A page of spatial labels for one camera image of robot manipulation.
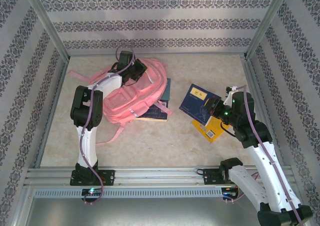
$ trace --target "beige floor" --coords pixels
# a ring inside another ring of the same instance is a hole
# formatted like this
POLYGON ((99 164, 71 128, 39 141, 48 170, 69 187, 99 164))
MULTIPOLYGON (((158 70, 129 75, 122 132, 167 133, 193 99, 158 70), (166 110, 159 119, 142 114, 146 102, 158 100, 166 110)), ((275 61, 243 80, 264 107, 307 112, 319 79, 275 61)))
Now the beige floor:
MULTIPOLYGON (((240 142, 226 133, 209 143, 191 125, 192 119, 179 109, 190 84, 195 83, 224 98, 226 86, 246 83, 239 56, 210 54, 146 55, 168 64, 171 78, 169 108, 173 114, 167 122, 133 121, 113 143, 97 147, 102 166, 197 166, 219 165, 221 160, 238 157, 244 165, 253 165, 240 142)), ((73 57, 68 71, 92 75, 114 56, 73 57)), ((70 109, 78 85, 85 85, 66 75, 45 147, 41 166, 74 166, 79 144, 70 109)), ((113 137, 118 128, 102 120, 96 141, 113 137)))

